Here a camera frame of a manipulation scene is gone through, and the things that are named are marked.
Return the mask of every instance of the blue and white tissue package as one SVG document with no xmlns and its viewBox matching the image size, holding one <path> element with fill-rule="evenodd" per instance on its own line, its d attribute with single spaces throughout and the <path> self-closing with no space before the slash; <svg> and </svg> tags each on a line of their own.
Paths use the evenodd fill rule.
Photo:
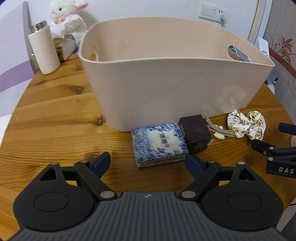
<svg viewBox="0 0 296 241">
<path fill-rule="evenodd" d="M 180 161 L 188 153 L 178 124 L 152 126 L 131 131 L 137 167 Z"/>
</svg>

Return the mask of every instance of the triangular cutout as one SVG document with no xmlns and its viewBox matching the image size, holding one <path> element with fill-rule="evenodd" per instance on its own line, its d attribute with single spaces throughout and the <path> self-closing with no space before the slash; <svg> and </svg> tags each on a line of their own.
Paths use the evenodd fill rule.
<svg viewBox="0 0 296 241">
<path fill-rule="evenodd" d="M 56 180 L 57 176 L 55 174 L 54 168 L 50 168 L 47 172 L 40 178 L 40 181 Z"/>
<path fill-rule="evenodd" d="M 249 173 L 249 171 L 245 168 L 241 170 L 241 173 L 239 175 L 240 180 L 248 180 L 248 181 L 256 181 L 256 179 Z"/>
</svg>

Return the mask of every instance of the plush toy ear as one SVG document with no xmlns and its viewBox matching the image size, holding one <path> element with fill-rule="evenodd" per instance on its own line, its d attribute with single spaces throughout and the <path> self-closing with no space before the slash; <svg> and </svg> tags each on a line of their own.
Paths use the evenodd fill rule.
<svg viewBox="0 0 296 241">
<path fill-rule="evenodd" d="M 85 9 L 88 6 L 88 3 L 84 0 L 76 0 L 75 6 L 77 10 Z"/>
</svg>

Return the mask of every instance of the gray ribbed panel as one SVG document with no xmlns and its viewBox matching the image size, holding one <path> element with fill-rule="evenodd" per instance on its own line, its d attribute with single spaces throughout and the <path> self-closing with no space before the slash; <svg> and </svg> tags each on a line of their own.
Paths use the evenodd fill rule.
<svg viewBox="0 0 296 241">
<path fill-rule="evenodd" d="M 85 222 L 65 231 L 21 230 L 11 241 L 287 241 L 275 229 L 244 233 L 218 226 L 195 202 L 173 192 L 124 192 L 101 202 Z"/>
</svg>

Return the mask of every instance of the silver lid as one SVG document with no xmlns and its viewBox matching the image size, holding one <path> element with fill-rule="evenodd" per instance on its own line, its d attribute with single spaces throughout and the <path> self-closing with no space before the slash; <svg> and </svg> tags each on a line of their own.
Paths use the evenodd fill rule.
<svg viewBox="0 0 296 241">
<path fill-rule="evenodd" d="M 40 29 L 43 29 L 46 26 L 47 26 L 47 22 L 42 21 L 42 22 L 31 27 L 31 33 L 38 32 Z"/>
</svg>

